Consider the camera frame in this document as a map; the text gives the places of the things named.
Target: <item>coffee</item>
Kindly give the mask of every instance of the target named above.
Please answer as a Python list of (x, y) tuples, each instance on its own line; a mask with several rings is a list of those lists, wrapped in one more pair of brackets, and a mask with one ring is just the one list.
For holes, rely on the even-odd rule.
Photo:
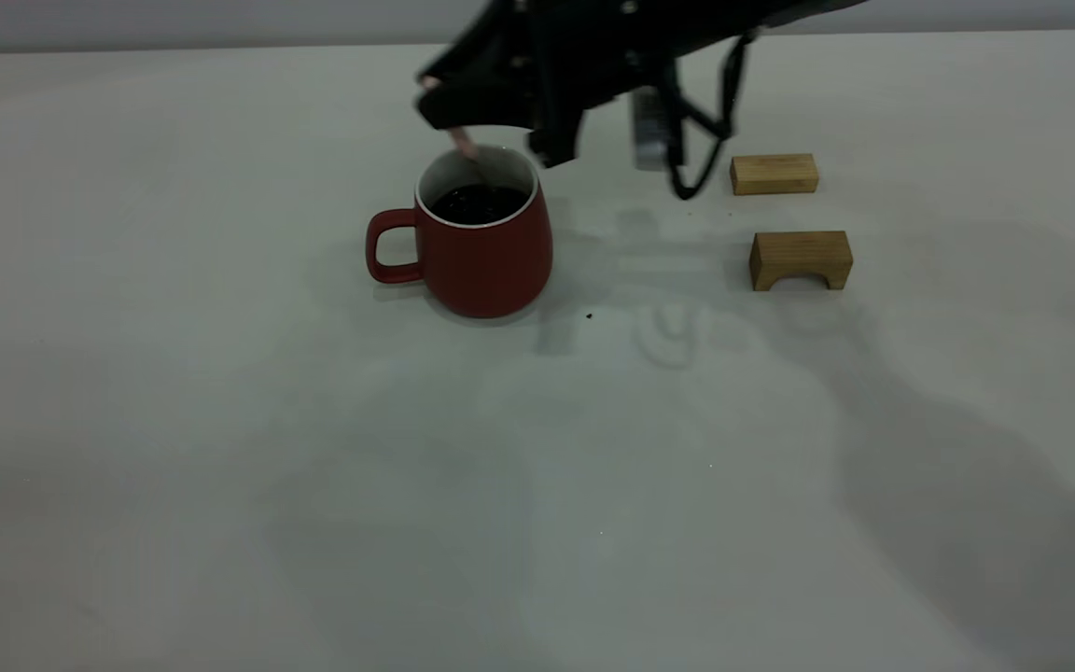
[(519, 188), (469, 184), (441, 197), (431, 210), (444, 220), (482, 226), (524, 209), (529, 195)]

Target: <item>white table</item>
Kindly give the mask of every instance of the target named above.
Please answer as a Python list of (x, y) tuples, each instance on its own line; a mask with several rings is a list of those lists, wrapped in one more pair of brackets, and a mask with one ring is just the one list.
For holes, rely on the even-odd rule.
[(0, 669), (1075, 671), (1075, 32), (763, 39), (818, 195), (592, 111), (492, 323), (363, 269), (434, 51), (0, 56)]

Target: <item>gray wall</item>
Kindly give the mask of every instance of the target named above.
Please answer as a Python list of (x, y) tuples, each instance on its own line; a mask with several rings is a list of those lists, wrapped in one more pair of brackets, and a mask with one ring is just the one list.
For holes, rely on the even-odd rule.
[[(484, 0), (0, 0), (0, 52), (443, 42)], [(1075, 0), (871, 0), (794, 32), (1075, 27)]]

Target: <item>wooden bridge block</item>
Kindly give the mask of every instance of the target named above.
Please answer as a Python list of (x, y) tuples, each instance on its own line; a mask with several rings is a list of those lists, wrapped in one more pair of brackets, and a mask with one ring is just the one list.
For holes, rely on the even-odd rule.
[(811, 195), (819, 188), (819, 169), (811, 154), (733, 157), (731, 174), (736, 196)]
[(852, 248), (843, 230), (756, 233), (749, 254), (755, 292), (766, 292), (782, 277), (819, 275), (829, 289), (844, 289), (852, 270)]

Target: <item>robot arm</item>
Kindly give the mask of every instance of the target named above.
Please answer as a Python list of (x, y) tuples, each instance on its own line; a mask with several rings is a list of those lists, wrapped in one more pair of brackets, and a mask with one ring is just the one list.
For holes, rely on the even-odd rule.
[[(675, 194), (690, 199), (734, 132), (744, 53), (758, 30), (862, 1), (490, 0), (420, 73), (442, 84), (421, 95), (417, 110), (436, 129), (528, 128), (529, 149), (556, 167), (575, 158), (585, 111), (637, 89), (634, 131), (653, 129)], [(675, 60), (729, 38), (735, 41), (720, 69), (713, 118), (683, 97)], [(716, 139), (694, 186), (679, 173), (687, 119)]]

